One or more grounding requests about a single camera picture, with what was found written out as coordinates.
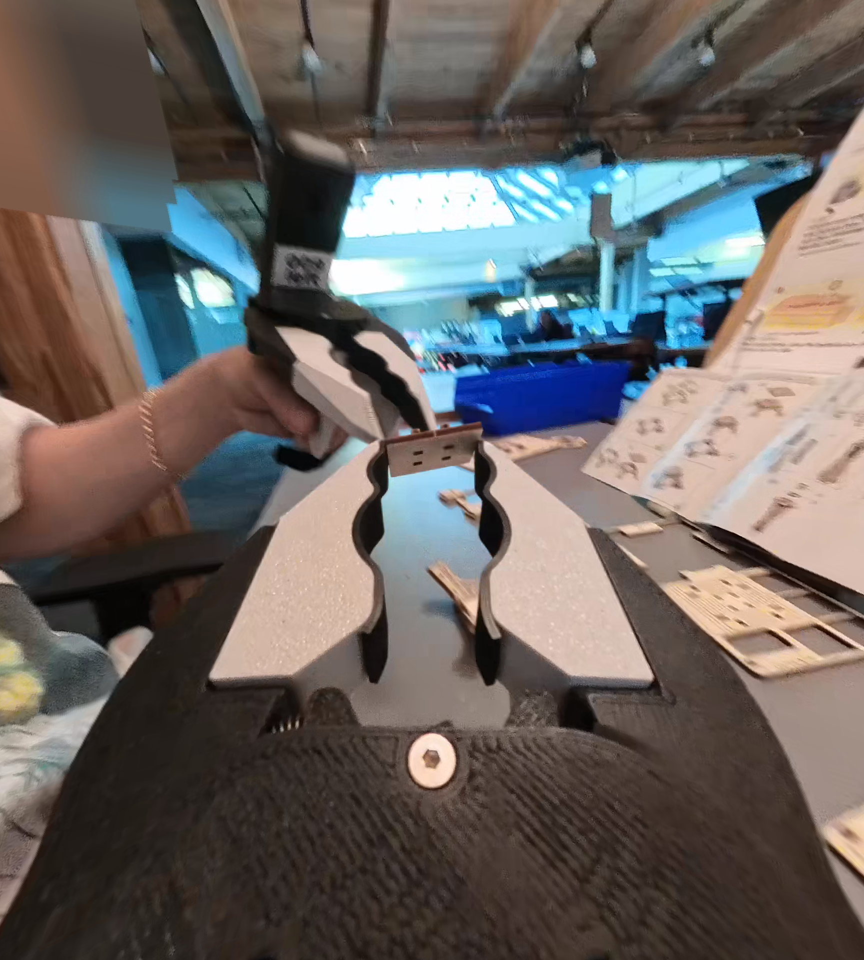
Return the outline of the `open instruction booklet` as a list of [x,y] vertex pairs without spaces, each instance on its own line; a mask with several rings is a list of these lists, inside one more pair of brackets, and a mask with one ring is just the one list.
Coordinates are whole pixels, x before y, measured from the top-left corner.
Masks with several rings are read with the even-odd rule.
[[864,365],[668,369],[582,471],[864,595]]

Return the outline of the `printed instruction poster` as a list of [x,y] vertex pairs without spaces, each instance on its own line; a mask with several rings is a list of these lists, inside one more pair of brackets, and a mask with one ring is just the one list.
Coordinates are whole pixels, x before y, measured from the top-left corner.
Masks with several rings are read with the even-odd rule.
[[864,108],[804,199],[742,328],[736,373],[840,373],[864,359]]

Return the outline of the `blue storage bin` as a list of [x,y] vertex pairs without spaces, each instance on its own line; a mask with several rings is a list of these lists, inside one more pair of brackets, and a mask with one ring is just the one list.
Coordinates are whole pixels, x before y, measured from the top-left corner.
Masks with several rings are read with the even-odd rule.
[[458,378],[453,409],[490,437],[613,421],[630,370],[623,360],[498,367]]

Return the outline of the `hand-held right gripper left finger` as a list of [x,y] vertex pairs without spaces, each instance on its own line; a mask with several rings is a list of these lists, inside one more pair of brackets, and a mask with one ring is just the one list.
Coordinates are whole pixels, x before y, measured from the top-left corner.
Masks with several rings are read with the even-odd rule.
[[209,675],[216,689],[354,690],[389,656],[386,445],[369,444],[275,526]]

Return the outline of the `person's printed clothing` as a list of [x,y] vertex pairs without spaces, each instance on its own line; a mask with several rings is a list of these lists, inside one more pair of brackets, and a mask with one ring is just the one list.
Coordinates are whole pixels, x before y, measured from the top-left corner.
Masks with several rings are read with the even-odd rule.
[[0,570],[0,924],[38,853],[66,774],[151,630],[111,650],[54,631]]

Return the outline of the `black office chair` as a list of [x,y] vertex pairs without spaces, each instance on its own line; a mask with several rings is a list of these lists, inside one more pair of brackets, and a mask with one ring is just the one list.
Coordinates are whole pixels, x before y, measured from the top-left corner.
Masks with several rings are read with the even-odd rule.
[[88,604],[107,644],[130,629],[151,629],[155,594],[180,580],[215,573],[238,545],[233,534],[219,531],[159,536],[67,560],[28,594],[41,608]]

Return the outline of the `ornate flat wooden piece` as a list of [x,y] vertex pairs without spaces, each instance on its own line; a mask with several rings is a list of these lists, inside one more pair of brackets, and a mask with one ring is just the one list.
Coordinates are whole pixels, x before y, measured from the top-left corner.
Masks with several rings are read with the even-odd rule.
[[431,564],[427,572],[451,599],[462,627],[469,634],[473,634],[479,612],[478,583],[458,576],[441,560]]

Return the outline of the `person's left forearm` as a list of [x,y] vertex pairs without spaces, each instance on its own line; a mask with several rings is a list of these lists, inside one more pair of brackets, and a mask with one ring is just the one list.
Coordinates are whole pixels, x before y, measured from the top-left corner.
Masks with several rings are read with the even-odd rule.
[[145,509],[177,477],[161,461],[152,404],[138,402],[67,426],[30,431],[23,441],[23,505],[0,523],[0,562],[65,553]]

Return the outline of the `small slotted wooden plate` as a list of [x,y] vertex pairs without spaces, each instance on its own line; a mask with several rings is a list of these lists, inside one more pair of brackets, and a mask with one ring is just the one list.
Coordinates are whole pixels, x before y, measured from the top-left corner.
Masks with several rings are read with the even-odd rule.
[[465,467],[473,462],[483,425],[479,422],[413,432],[386,441],[390,478]]

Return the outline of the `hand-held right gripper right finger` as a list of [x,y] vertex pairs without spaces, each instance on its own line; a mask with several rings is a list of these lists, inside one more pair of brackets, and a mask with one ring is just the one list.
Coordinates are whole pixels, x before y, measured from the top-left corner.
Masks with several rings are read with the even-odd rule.
[[654,671],[591,529],[488,441],[474,454],[478,587],[474,657],[508,690],[645,690]]

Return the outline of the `brown backing board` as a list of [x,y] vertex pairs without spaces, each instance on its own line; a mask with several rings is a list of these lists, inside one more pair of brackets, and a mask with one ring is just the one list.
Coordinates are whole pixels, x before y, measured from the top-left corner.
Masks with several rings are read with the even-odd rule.
[[735,341],[750,323],[754,308],[758,305],[763,291],[767,287],[775,264],[781,257],[783,248],[787,244],[801,211],[807,205],[811,192],[798,198],[776,223],[768,240],[765,243],[762,256],[755,270],[743,284],[741,295],[731,306],[722,326],[706,351],[702,362],[702,369],[711,370],[722,363],[722,356],[728,352]]

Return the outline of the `person's left hand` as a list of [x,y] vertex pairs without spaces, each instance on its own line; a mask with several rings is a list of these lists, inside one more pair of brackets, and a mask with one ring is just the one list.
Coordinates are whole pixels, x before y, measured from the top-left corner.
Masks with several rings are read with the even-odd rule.
[[311,452],[321,417],[280,376],[238,346],[199,360],[169,380],[152,404],[158,455],[185,475],[228,439],[252,433]]

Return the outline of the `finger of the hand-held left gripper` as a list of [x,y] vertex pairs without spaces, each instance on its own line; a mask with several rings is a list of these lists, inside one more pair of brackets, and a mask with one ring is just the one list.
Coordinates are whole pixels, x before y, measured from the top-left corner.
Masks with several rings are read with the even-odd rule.
[[282,327],[280,337],[293,356],[294,391],[318,411],[310,445],[338,445],[339,433],[366,443],[386,437],[372,393],[356,383],[326,337],[298,327]]
[[378,436],[396,436],[400,429],[434,432],[436,414],[429,401],[414,354],[392,328],[364,328],[340,333],[336,358],[368,396]]

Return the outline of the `wooden sheet with ornate cutouts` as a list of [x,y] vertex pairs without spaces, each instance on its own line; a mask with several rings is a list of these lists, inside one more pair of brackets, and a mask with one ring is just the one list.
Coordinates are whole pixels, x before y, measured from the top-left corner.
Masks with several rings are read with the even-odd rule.
[[584,438],[570,435],[539,437],[517,434],[506,438],[498,438],[490,443],[512,462],[534,459],[558,450],[582,450],[586,447]]

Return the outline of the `wooden sheet with grid part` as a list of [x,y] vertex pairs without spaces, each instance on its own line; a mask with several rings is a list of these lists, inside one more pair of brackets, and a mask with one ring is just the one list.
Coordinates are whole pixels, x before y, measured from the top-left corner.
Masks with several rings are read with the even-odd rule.
[[663,590],[756,678],[864,664],[864,615],[773,570],[715,565],[682,571]]

